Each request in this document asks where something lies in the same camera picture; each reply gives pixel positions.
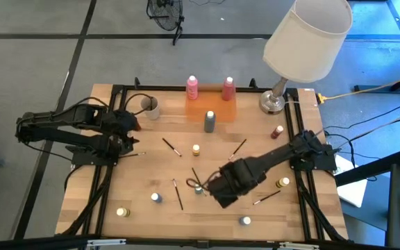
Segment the white lampshade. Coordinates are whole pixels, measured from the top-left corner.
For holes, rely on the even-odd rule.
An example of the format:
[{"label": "white lampshade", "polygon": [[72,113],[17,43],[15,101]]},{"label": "white lampshade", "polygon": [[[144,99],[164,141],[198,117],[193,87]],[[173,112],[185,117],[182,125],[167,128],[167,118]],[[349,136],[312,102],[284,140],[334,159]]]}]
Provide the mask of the white lampshade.
[{"label": "white lampshade", "polygon": [[330,72],[352,19],[345,0],[296,0],[266,43],[263,60],[291,81],[320,80]]}]

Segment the gray bottle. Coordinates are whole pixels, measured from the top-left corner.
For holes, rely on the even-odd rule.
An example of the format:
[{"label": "gray bottle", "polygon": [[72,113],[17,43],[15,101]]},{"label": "gray bottle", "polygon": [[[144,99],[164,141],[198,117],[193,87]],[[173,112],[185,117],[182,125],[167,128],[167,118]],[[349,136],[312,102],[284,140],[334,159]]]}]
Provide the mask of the gray bottle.
[{"label": "gray bottle", "polygon": [[205,132],[212,133],[215,126],[215,114],[213,111],[208,111],[205,115]]}]

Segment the fan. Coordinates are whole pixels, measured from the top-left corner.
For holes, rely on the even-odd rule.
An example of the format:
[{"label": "fan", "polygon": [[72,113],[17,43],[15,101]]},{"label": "fan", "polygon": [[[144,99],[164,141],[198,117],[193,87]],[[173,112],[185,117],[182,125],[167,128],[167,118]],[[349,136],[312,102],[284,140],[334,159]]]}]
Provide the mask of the fan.
[{"label": "fan", "polygon": [[181,22],[185,20],[183,13],[182,0],[148,0],[146,14],[150,19],[154,19],[162,29],[173,31],[175,28],[172,45],[180,38],[183,28]]}]

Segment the pink bottle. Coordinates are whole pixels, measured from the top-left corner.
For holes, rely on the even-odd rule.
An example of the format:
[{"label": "pink bottle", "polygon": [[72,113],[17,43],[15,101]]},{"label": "pink bottle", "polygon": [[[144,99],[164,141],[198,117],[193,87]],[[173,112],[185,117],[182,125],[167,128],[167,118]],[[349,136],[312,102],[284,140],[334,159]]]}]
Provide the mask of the pink bottle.
[{"label": "pink bottle", "polygon": [[195,76],[190,76],[186,83],[187,97],[191,100],[197,99],[199,96],[199,82]]},{"label": "pink bottle", "polygon": [[222,89],[222,99],[225,101],[229,101],[234,98],[235,86],[234,80],[232,77],[227,77],[225,82],[223,83]]}]

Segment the small bottle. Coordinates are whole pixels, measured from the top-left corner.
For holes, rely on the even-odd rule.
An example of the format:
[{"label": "small bottle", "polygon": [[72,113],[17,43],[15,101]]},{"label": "small bottle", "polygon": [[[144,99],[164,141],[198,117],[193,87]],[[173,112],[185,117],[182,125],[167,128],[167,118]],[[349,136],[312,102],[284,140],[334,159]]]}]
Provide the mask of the small bottle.
[{"label": "small bottle", "polygon": [[186,83],[187,97],[191,100],[197,99],[199,96],[199,82],[195,76],[190,76]]},{"label": "small bottle", "polygon": [[117,215],[120,217],[128,217],[129,215],[131,215],[131,211],[127,208],[118,208]]},{"label": "small bottle", "polygon": [[200,155],[200,146],[195,144],[194,146],[192,146],[192,154],[194,156],[199,156]]},{"label": "small bottle", "polygon": [[272,131],[271,133],[271,138],[272,139],[277,139],[277,137],[283,132],[283,127],[282,126],[277,126],[276,129],[274,129],[274,131]]},{"label": "small bottle", "polygon": [[205,115],[205,132],[212,133],[215,126],[215,114],[213,111],[208,111]]},{"label": "small bottle", "polygon": [[157,193],[153,193],[151,195],[151,199],[153,201],[155,201],[156,203],[161,203],[163,201],[163,198],[161,197],[161,195],[157,194]]},{"label": "small bottle", "polygon": [[225,82],[223,83],[222,89],[222,99],[225,101],[229,101],[234,98],[235,86],[234,80],[232,77],[227,77]]},{"label": "small bottle", "polygon": [[195,184],[194,192],[195,194],[203,194],[203,188],[199,184]]},{"label": "small bottle", "polygon": [[240,225],[242,225],[242,226],[248,226],[248,225],[250,225],[250,223],[251,223],[251,218],[250,218],[250,217],[247,217],[247,216],[241,217],[241,218],[239,219],[239,223],[240,223]]},{"label": "small bottle", "polygon": [[283,177],[276,182],[276,187],[283,188],[288,184],[290,184],[290,180],[287,177]]}]

